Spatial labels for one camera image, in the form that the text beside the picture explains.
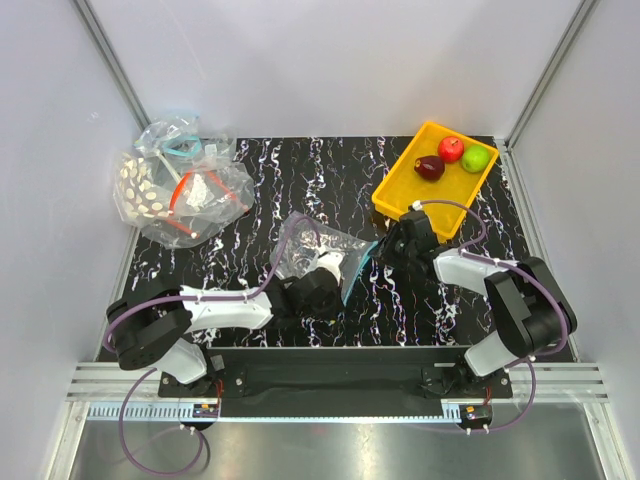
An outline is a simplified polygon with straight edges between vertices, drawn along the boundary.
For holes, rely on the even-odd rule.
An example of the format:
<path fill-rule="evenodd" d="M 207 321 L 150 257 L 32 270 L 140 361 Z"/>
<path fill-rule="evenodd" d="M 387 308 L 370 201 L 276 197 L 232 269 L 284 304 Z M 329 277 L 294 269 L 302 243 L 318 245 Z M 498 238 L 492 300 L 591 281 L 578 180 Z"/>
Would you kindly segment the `dark red apple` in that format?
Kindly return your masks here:
<path fill-rule="evenodd" d="M 445 163 L 437 155 L 422 156 L 414 161 L 414 171 L 426 181 L 439 181 L 445 169 Z"/>

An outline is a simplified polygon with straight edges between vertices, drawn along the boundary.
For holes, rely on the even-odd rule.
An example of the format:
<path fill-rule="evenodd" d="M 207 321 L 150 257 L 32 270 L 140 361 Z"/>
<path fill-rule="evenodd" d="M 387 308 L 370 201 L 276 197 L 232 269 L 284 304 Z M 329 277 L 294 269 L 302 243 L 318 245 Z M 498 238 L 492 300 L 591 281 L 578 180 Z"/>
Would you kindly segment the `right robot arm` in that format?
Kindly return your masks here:
<path fill-rule="evenodd" d="M 468 348 L 442 373 L 440 393 L 476 396 L 506 367 L 564 348 L 577 328 L 576 315 L 551 270 L 538 257 L 514 262 L 468 250 L 470 243 L 438 242 L 427 214 L 403 215 L 373 250 L 373 257 L 395 270 L 431 278 L 485 297 L 495 331 Z"/>

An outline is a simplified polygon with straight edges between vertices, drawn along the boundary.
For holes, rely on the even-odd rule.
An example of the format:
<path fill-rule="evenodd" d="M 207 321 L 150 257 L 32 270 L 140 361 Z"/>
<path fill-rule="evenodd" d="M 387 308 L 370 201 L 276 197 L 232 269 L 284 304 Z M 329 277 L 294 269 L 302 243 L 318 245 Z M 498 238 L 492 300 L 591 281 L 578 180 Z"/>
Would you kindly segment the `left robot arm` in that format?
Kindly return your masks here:
<path fill-rule="evenodd" d="M 215 386 L 202 347 L 185 335 L 207 329 L 283 329 L 302 317 L 332 316 L 342 308 L 342 275 L 320 266 L 301 277 L 270 279 L 247 291 L 197 290 L 161 279 L 107 308 L 104 347 L 125 371 L 154 368 L 196 396 Z"/>

